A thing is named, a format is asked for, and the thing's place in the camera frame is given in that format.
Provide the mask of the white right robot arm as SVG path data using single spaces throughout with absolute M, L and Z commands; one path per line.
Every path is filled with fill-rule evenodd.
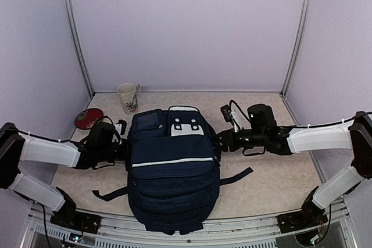
M 221 107 L 232 128 L 213 137 L 213 145 L 222 152 L 262 147 L 264 152 L 287 156 L 295 153 L 345 149 L 352 150 L 351 163 L 325 183 L 313 189 L 301 209 L 277 217 L 281 233 L 288 233 L 330 222 L 333 201 L 350 193 L 371 178 L 371 113 L 359 111 L 348 119 L 307 126 L 279 126 L 270 106 L 256 104 L 245 117 L 251 127 L 242 128 L 229 106 Z

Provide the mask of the navy blue student backpack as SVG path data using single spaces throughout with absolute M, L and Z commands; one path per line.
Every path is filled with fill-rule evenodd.
M 134 217 L 148 231 L 185 235 L 203 228 L 222 185 L 252 172 L 221 178 L 221 152 L 212 126 L 191 106 L 134 115 L 128 132 L 127 185 L 102 196 L 127 196 Z

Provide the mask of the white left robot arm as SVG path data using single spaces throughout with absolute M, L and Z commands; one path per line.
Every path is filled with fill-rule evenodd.
M 76 170 L 98 170 L 124 161 L 123 138 L 127 123 L 100 118 L 80 141 L 49 139 L 18 130 L 13 123 L 1 128 L 1 188 L 52 210 L 50 222 L 82 233 L 98 232 L 101 217 L 77 210 L 73 199 L 61 188 L 52 187 L 25 170 L 20 162 L 57 164 Z

